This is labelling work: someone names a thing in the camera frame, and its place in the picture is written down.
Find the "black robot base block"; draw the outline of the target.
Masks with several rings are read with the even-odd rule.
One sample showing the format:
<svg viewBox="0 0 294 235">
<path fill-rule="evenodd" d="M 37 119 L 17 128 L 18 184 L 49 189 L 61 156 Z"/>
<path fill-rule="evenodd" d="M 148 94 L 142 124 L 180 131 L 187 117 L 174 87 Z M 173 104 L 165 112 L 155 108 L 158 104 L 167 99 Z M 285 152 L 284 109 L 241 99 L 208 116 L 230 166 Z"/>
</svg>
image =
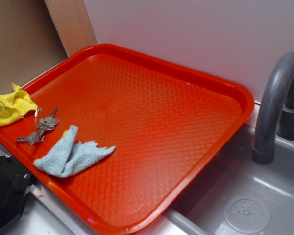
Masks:
<svg viewBox="0 0 294 235">
<path fill-rule="evenodd" d="M 18 221 L 33 183 L 31 172 L 14 156 L 0 156 L 0 233 Z"/>
</svg>

